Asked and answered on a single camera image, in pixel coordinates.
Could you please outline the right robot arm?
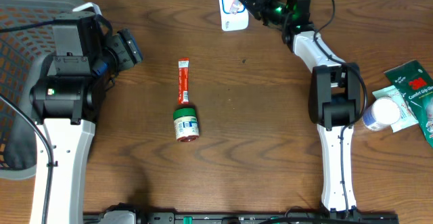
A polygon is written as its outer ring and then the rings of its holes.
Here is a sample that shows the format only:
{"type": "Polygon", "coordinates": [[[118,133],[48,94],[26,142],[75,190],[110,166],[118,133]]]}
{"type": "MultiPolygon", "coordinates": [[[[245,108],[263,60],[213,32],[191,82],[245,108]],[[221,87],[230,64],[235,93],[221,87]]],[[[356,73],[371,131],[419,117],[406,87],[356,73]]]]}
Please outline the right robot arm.
{"type": "Polygon", "coordinates": [[[349,218],[357,207],[351,141],[368,98],[358,65],[336,56],[323,41],[311,21],[311,0],[237,1],[265,26],[280,29],[283,43],[310,70],[309,118],[317,126],[323,161],[321,205],[331,216],[349,218]]]}

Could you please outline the white cotton swab tub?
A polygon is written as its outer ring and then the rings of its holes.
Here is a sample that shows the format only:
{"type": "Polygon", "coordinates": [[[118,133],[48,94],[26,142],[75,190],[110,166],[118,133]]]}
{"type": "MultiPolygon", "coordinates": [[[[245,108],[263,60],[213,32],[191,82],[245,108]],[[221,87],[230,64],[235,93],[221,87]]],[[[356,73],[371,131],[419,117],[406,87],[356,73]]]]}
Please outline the white cotton swab tub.
{"type": "Polygon", "coordinates": [[[389,97],[381,97],[366,109],[362,121],[371,131],[381,131],[401,118],[398,104],[389,97]]]}

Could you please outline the green 3M gloves package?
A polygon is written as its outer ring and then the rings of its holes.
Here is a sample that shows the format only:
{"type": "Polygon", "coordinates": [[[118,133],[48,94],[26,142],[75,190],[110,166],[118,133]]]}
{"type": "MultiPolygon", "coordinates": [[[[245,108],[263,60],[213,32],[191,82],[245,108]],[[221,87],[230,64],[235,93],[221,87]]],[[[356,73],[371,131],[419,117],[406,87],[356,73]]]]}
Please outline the green 3M gloves package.
{"type": "Polygon", "coordinates": [[[432,78],[417,60],[387,70],[385,75],[403,96],[432,146],[432,78]]]}

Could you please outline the green lid jar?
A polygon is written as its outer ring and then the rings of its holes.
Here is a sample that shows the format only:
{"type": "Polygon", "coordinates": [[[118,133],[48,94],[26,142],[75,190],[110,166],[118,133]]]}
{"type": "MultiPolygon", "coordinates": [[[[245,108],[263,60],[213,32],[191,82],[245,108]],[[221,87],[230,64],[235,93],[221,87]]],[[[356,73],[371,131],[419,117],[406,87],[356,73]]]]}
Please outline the green lid jar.
{"type": "Polygon", "coordinates": [[[198,118],[193,108],[181,108],[173,113],[177,141],[194,141],[200,136],[198,118]]]}

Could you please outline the red box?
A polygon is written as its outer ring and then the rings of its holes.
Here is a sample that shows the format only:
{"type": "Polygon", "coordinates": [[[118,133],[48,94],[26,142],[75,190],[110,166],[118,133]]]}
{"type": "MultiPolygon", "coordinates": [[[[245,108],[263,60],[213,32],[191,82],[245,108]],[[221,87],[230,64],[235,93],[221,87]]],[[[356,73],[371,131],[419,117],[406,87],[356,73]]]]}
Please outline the red box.
{"type": "Polygon", "coordinates": [[[178,93],[178,104],[189,103],[189,58],[181,58],[178,61],[179,69],[179,93],[178,93]]]}

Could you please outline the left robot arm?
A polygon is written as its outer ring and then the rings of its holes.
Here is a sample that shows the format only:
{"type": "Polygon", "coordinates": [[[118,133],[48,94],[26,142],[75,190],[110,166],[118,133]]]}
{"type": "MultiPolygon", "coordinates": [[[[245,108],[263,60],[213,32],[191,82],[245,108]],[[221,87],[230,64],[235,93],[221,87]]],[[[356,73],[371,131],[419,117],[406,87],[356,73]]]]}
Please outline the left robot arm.
{"type": "Polygon", "coordinates": [[[55,52],[30,89],[37,126],[37,169],[31,223],[82,223],[85,171],[106,92],[143,61],[127,29],[112,32],[98,12],[53,20],[55,52]]]}

